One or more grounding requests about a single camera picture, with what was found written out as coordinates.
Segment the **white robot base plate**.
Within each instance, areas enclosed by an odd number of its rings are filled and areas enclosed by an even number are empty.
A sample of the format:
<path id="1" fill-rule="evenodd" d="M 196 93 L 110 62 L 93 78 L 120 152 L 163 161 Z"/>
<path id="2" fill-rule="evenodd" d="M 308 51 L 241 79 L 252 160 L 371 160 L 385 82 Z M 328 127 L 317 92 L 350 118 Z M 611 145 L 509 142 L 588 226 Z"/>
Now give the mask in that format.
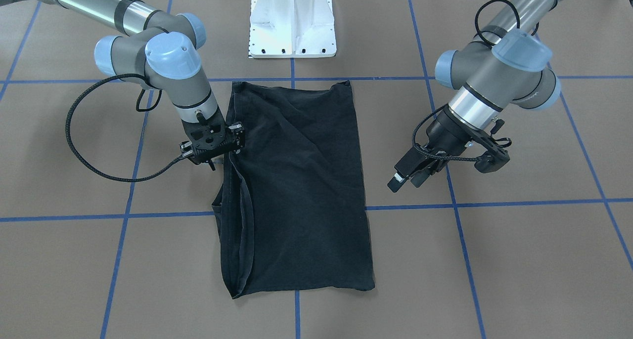
<path id="1" fill-rule="evenodd" d="M 255 1 L 250 0 L 250 13 Z M 333 0 L 330 1 L 334 13 Z M 327 25 L 308 25 L 291 18 L 277 26 L 250 22 L 250 58 L 329 58 L 336 53 L 335 21 Z"/>

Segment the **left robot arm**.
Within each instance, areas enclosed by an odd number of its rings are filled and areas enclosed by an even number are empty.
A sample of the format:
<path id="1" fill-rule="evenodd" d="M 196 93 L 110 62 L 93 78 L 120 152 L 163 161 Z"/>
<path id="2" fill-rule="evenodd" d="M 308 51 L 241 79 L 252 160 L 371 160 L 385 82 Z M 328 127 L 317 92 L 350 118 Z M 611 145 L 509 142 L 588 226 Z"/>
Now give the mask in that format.
<path id="1" fill-rule="evenodd" d="M 500 0 L 505 7 L 461 50 L 445 51 L 435 79 L 456 94 L 414 128 L 411 148 L 395 165 L 387 186 L 398 191 L 410 181 L 419 187 L 450 161 L 473 163 L 487 174 L 509 162 L 509 138 L 495 138 L 500 113 L 513 104 L 538 111 L 561 92 L 547 66 L 552 51 L 534 35 L 540 20 L 563 0 Z"/>

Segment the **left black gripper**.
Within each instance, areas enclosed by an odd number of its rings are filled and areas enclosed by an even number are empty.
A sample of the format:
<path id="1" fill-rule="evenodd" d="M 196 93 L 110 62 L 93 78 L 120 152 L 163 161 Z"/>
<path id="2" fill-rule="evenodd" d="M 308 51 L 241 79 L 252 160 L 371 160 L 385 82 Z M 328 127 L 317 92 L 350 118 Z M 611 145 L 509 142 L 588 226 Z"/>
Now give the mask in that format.
<path id="1" fill-rule="evenodd" d="M 416 142 L 416 137 L 422 125 L 429 119 L 432 119 L 432 123 L 426 129 L 428 141 L 421 146 Z M 419 188 L 429 177 L 441 172 L 449 161 L 482 161 L 484 155 L 475 158 L 461 156 L 470 141 L 472 135 L 466 131 L 464 124 L 449 116 L 448 106 L 439 107 L 414 128 L 413 148 L 396 163 L 396 173 L 387 183 L 387 187 L 396 193 L 405 182 L 410 181 L 414 187 Z"/>

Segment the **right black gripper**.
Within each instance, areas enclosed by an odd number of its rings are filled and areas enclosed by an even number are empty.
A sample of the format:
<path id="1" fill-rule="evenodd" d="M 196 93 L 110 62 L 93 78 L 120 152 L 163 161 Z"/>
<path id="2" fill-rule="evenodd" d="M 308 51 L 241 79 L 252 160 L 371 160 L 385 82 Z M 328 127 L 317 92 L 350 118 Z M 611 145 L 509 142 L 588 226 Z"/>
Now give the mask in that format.
<path id="1" fill-rule="evenodd" d="M 246 145 L 246 131 L 242 122 L 231 125 L 226 123 L 221 111 L 213 114 L 213 126 L 219 127 L 219 131 L 213 134 L 213 157 L 218 157 L 229 152 L 239 154 Z"/>

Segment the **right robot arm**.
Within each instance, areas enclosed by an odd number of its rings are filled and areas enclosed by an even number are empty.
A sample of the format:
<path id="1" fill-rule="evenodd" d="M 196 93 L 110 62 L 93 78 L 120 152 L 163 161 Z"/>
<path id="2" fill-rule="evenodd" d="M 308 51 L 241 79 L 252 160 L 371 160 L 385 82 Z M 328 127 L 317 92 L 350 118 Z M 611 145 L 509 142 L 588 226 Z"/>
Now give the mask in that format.
<path id="1" fill-rule="evenodd" d="M 1 0 L 2 5 L 25 0 Z M 181 154 L 208 163 L 244 146 L 240 123 L 226 125 L 198 53 L 203 22 L 191 13 L 171 15 L 142 0 L 37 0 L 81 13 L 118 31 L 93 51 L 97 68 L 143 89 L 164 91 L 180 116 L 187 141 Z"/>

